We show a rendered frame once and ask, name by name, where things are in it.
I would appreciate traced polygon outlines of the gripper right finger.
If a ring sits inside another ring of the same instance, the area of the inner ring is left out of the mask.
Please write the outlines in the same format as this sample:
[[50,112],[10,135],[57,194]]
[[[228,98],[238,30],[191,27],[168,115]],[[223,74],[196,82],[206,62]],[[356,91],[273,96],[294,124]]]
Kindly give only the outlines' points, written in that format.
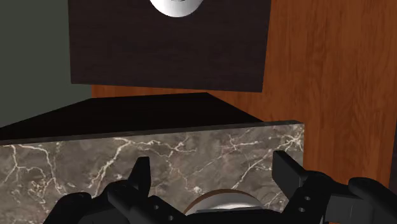
[[337,183],[282,150],[273,152],[272,178],[288,198],[283,224],[397,224],[397,195],[374,179]]

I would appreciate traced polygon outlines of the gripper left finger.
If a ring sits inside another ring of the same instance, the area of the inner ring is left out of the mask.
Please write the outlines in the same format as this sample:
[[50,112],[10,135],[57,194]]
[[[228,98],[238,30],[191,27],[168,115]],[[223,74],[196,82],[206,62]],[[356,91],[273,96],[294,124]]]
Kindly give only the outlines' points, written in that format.
[[43,224],[188,224],[185,214],[149,196],[150,187],[150,158],[139,157],[127,179],[108,184],[99,196],[63,196]]

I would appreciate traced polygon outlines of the black counter cabinet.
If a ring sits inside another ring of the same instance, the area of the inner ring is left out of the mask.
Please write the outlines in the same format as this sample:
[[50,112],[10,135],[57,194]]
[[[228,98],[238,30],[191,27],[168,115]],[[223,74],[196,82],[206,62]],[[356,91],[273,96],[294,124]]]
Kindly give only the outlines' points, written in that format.
[[261,123],[204,93],[91,98],[0,128],[0,144],[63,141]]

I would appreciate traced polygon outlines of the white bowl with brown rim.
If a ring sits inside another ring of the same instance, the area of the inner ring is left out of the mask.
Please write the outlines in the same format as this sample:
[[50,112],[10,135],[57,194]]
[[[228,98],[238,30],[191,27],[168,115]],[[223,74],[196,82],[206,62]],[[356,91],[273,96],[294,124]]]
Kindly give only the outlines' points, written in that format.
[[233,189],[219,189],[199,196],[183,213],[190,215],[199,212],[264,208],[265,206],[249,193]]

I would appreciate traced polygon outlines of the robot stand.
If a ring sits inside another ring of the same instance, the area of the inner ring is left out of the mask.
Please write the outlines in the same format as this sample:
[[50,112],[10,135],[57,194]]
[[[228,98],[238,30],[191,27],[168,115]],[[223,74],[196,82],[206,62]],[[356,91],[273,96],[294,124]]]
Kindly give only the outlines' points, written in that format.
[[150,0],[68,0],[74,84],[261,92],[271,0],[203,0],[172,18]]

